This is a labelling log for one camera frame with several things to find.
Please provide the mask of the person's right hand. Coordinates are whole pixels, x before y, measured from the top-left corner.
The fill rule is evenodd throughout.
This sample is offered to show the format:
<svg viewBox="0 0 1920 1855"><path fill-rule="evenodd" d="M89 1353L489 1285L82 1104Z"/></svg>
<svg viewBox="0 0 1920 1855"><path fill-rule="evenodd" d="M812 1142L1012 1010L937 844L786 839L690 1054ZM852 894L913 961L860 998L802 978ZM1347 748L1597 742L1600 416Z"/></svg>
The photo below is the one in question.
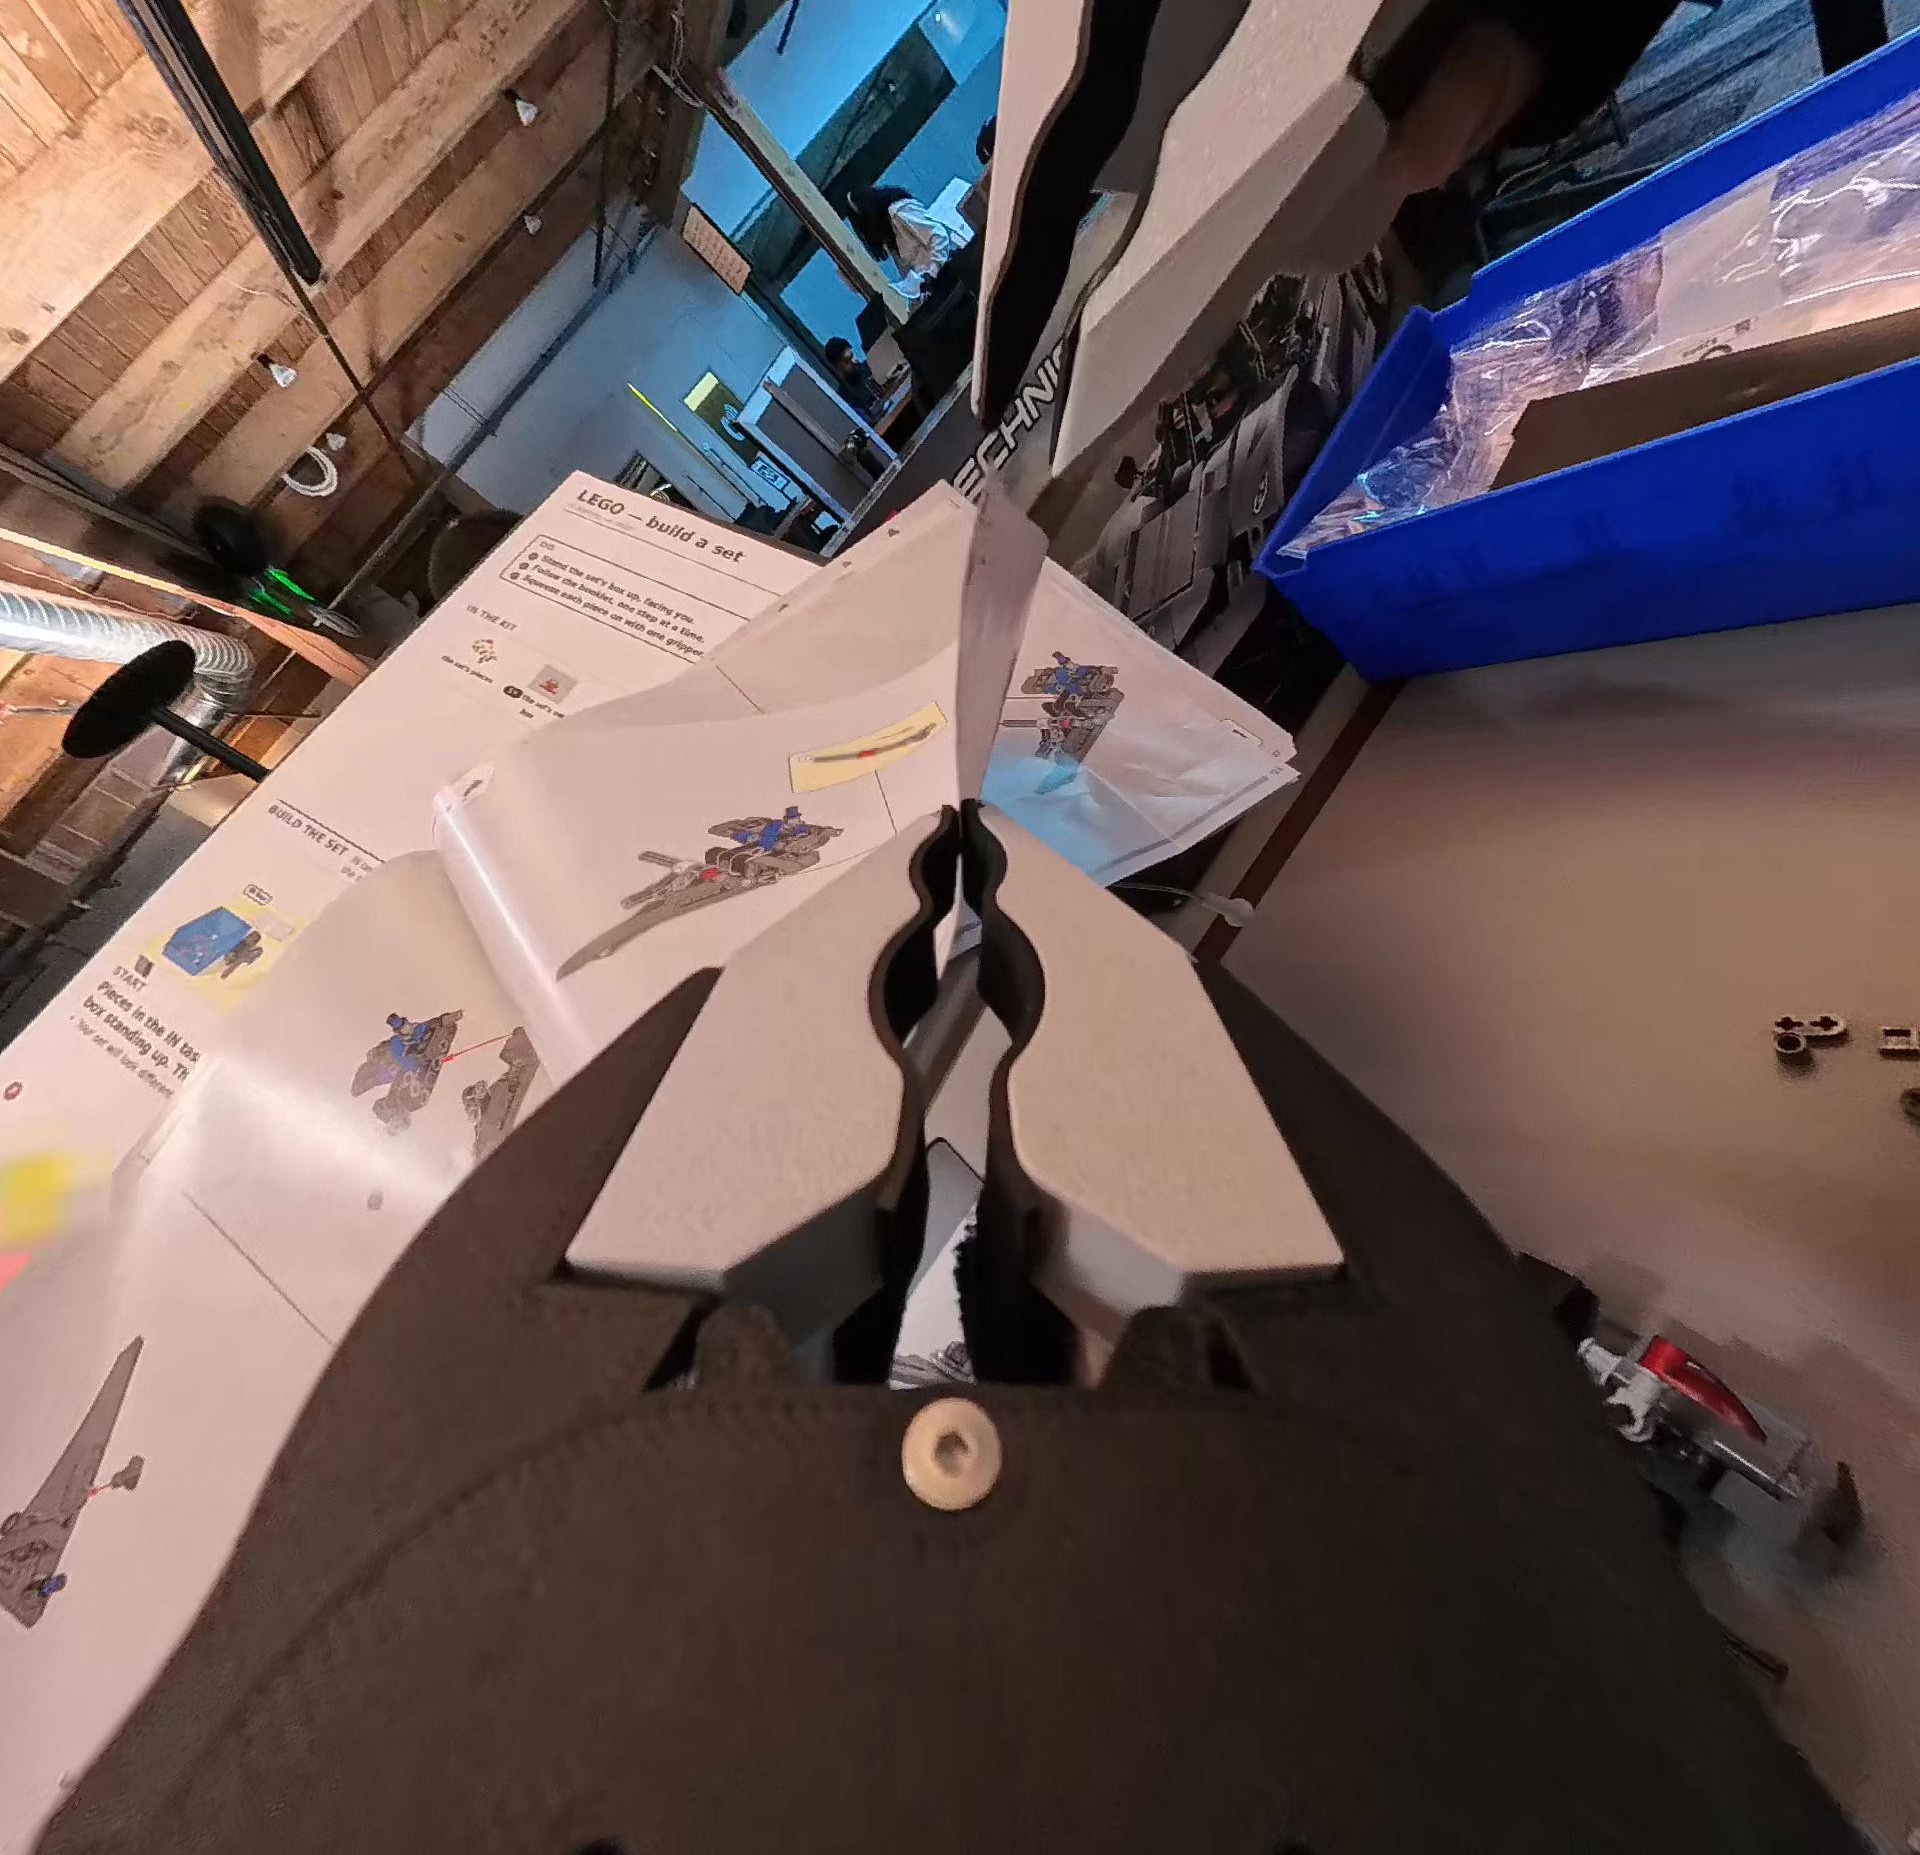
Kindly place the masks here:
<svg viewBox="0 0 1920 1855"><path fill-rule="evenodd" d="M1394 204L1442 188L1527 108L1540 79L1537 51L1509 22L1463 26L1387 122L1380 168Z"/></svg>

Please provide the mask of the dark printed lego box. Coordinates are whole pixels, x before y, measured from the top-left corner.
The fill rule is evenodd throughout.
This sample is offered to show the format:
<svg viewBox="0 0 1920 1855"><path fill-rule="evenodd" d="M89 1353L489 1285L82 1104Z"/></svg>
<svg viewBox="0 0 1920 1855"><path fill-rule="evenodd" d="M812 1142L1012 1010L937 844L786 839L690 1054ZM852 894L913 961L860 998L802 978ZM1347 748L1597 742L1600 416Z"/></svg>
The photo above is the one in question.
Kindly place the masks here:
<svg viewBox="0 0 1920 1855"><path fill-rule="evenodd" d="M1070 504L1053 545L1147 639L1284 718L1333 658L1257 575L1284 504L1406 309L1394 246L1322 281L1274 275L1184 389Z"/></svg>

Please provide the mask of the large lego vehicle chassis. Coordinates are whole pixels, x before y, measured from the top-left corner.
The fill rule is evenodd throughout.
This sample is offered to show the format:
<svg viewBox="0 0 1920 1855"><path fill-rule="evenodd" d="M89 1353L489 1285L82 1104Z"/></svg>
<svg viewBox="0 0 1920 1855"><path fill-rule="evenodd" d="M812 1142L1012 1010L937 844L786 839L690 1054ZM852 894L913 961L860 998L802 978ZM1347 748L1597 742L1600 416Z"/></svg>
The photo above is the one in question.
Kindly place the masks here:
<svg viewBox="0 0 1920 1855"><path fill-rule="evenodd" d="M1669 1338L1613 1345L1590 1335L1577 1358L1642 1477L1677 1514L1684 1548L1793 1585L1846 1570L1863 1533L1846 1460Z"/></svg>

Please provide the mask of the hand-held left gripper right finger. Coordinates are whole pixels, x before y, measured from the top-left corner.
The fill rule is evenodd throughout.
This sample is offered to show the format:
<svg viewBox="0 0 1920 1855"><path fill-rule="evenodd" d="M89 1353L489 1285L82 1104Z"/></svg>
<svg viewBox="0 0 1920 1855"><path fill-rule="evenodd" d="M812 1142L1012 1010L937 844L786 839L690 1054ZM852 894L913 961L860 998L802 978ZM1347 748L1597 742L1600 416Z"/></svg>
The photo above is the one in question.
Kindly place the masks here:
<svg viewBox="0 0 1920 1855"><path fill-rule="evenodd" d="M1189 951L994 807L962 808L962 894L1009 1035L962 1258L974 1377L1064 1384L1082 1333L1339 1275Z"/></svg>

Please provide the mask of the blue plastic bin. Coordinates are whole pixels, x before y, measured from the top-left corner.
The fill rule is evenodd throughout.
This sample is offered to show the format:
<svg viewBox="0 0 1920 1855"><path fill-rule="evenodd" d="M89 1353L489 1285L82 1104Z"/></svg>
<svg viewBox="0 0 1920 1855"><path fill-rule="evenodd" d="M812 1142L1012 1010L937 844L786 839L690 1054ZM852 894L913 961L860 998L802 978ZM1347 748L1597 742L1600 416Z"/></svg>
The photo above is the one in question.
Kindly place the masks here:
<svg viewBox="0 0 1920 1855"><path fill-rule="evenodd" d="M1916 35L1906 35L1493 261L1453 305L1414 309L1257 572L1370 681L1914 601L1916 359L1386 522L1294 567L1279 558L1434 421L1452 358L1524 298L1806 152L1914 129Z"/></svg>

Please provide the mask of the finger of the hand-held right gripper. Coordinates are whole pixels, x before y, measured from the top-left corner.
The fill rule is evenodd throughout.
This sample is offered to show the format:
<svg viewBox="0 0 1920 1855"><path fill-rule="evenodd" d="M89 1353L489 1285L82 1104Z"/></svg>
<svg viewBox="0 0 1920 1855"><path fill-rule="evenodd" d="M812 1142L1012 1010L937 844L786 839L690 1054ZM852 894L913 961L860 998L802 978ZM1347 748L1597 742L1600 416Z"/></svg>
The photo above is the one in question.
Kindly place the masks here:
<svg viewBox="0 0 1920 1855"><path fill-rule="evenodd" d="M1067 294L1079 224L1142 192L1203 72L1203 0L1009 0L989 175L974 416L996 422Z"/></svg>
<svg viewBox="0 0 1920 1855"><path fill-rule="evenodd" d="M1092 281L1056 391L1050 471L1086 471L1189 368L1233 282L1300 256L1386 146L1359 76L1419 0L1174 0L1170 39L1216 43L1156 136L1126 238Z"/></svg>

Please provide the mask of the clear plastic parts bags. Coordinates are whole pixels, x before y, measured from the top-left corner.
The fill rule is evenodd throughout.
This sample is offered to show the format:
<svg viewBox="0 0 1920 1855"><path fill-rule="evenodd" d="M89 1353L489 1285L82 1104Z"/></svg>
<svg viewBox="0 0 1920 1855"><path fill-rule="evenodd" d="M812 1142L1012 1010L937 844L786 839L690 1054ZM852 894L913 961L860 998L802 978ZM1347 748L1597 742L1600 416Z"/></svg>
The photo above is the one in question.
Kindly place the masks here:
<svg viewBox="0 0 1920 1855"><path fill-rule="evenodd" d="M1516 484L1509 462L1537 402L1914 312L1916 132L1806 152L1469 338L1434 421L1279 558Z"/></svg>

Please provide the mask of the brown cardboard sheet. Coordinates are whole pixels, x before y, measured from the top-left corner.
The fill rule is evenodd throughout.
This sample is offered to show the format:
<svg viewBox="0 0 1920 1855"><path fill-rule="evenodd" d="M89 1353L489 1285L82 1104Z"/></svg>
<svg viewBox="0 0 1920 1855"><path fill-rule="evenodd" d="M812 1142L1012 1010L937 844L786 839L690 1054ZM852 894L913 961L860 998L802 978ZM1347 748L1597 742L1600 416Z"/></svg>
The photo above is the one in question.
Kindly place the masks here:
<svg viewBox="0 0 1920 1855"><path fill-rule="evenodd" d="M1490 488L1586 465L1916 358L1916 309L1704 355L1533 399Z"/></svg>

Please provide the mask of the silver ventilation duct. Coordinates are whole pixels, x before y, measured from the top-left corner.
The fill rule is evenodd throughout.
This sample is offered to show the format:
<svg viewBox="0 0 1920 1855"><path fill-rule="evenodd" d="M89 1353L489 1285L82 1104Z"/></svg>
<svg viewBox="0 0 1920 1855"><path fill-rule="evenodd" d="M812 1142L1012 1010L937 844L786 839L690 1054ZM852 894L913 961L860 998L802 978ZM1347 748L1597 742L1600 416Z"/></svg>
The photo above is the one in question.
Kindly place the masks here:
<svg viewBox="0 0 1920 1855"><path fill-rule="evenodd" d="M123 667L153 647L183 644L200 692L239 698L254 684L254 655L229 635L2 582L2 648Z"/></svg>

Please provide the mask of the lego instruction booklet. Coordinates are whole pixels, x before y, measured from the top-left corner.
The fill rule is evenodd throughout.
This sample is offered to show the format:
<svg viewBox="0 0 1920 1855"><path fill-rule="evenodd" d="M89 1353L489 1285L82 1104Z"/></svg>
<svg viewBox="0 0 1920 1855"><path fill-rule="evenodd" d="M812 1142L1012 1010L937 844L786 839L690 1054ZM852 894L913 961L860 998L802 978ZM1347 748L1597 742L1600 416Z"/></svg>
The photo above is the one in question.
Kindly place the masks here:
<svg viewBox="0 0 1920 1855"><path fill-rule="evenodd" d="M193 1617L453 1185L676 980L969 791L1097 884L1294 738L1056 564L959 707L1004 504L812 567L573 474L2 1048L2 1848Z"/></svg>

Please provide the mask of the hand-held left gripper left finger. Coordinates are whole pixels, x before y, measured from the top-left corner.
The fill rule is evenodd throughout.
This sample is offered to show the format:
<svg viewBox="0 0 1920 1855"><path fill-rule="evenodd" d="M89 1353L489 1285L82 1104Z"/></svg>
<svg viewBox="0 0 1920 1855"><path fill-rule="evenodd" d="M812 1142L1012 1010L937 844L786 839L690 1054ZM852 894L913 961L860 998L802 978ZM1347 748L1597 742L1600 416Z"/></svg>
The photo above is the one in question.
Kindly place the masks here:
<svg viewBox="0 0 1920 1855"><path fill-rule="evenodd" d="M962 822L940 808L700 971L564 1264L757 1305L843 1384L886 1384L926 1242L926 1082Z"/></svg>

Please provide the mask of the grey rolling cabinet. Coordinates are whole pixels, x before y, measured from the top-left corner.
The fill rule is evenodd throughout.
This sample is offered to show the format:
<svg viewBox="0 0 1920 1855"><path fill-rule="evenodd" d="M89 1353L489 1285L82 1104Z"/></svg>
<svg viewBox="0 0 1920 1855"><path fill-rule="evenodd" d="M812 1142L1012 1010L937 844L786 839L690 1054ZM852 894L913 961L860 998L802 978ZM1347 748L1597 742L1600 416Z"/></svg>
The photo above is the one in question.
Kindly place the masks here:
<svg viewBox="0 0 1920 1855"><path fill-rule="evenodd" d="M897 461L886 436L793 345L764 366L737 416L764 452L877 474Z"/></svg>

